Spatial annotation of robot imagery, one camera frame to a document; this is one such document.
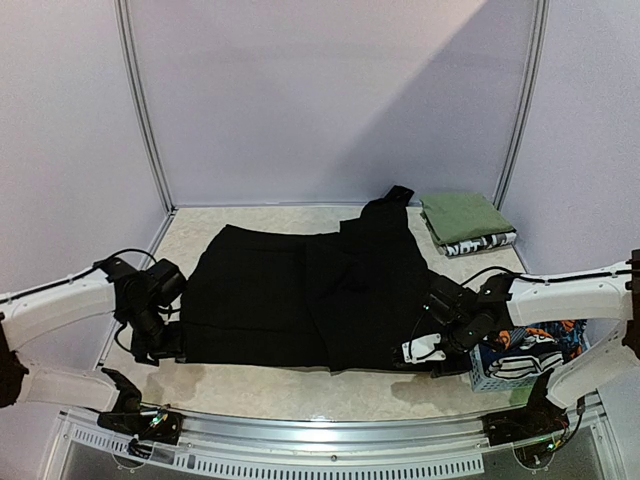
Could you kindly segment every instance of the lavender wall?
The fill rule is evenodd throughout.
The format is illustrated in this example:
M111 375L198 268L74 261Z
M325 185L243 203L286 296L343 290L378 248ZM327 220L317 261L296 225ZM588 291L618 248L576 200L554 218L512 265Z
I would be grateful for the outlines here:
M121 247L149 247L164 213L113 2L4 3L0 64L0 290L58 279ZM111 322L79 322L22 352L93 368ZM0 478L38 478L58 410L0 410Z
M532 272L640 247L640 4L551 2L524 143L503 211ZM591 329L601 338L610 324ZM629 478L640 471L640 373L600 390Z
M492 197L534 0L131 2L179 205Z

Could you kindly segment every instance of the table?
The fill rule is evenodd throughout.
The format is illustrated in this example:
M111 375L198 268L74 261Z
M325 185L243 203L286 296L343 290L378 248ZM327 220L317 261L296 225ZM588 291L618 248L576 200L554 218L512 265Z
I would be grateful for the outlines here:
M189 276L211 239L227 224L275 233L337 231L339 221L359 216L355 206L266 206L180 209L157 252ZM447 258L438 253L420 218L409 207L409 228L429 268L458 282L500 265L522 271L510 248ZM470 284L477 288L484 275ZM125 345L130 329L121 335ZM113 345L105 366L126 375L154 404L219 415L277 420L382 421L434 418L509 407L521 401L511 392L473 393L467 374L432 379L429 374L285 369L241 365L136 364Z

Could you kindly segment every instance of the green cloth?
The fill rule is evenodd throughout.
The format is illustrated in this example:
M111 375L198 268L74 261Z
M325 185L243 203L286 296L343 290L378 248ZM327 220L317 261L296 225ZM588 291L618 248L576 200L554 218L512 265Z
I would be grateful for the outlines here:
M420 201L436 245L515 230L479 193L437 193L424 195Z

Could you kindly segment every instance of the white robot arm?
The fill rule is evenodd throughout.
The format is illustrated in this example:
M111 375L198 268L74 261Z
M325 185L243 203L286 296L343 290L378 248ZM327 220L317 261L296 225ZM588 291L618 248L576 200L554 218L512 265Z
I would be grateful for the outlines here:
M15 402L79 406L101 412L98 423L105 428L176 442L182 416L141 408L140 391L119 372L45 365L20 349L65 325L113 313L123 325L133 327L132 354L137 361L157 364L159 358L178 356L179 329L165 325L159 313L185 284L167 260L138 271L114 254L66 279L0 296L0 408ZM155 420L150 429L149 417L162 422Z
M471 292L446 277L433 275L425 308L446 334L405 342L405 363L445 360L469 351L490 333L558 320L618 320L613 330L584 354L541 375L527 407L484 417L492 444L530 437L557 428L559 418L585 394L640 366L640 250L610 267L568 275L530 276L508 272L491 277Z

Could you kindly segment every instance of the plastic basket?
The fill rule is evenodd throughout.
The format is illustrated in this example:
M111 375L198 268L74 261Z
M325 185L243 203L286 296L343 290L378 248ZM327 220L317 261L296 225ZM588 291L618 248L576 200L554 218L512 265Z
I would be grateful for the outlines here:
M590 347L586 332L582 338L582 353ZM505 390L515 390L516 388L531 388L539 375L520 378L518 380L503 380L501 378L490 378L484 373L482 359L480 358L480 347L478 345L469 353L471 357L472 369L469 372L471 378L471 389L474 393L481 392L504 392Z

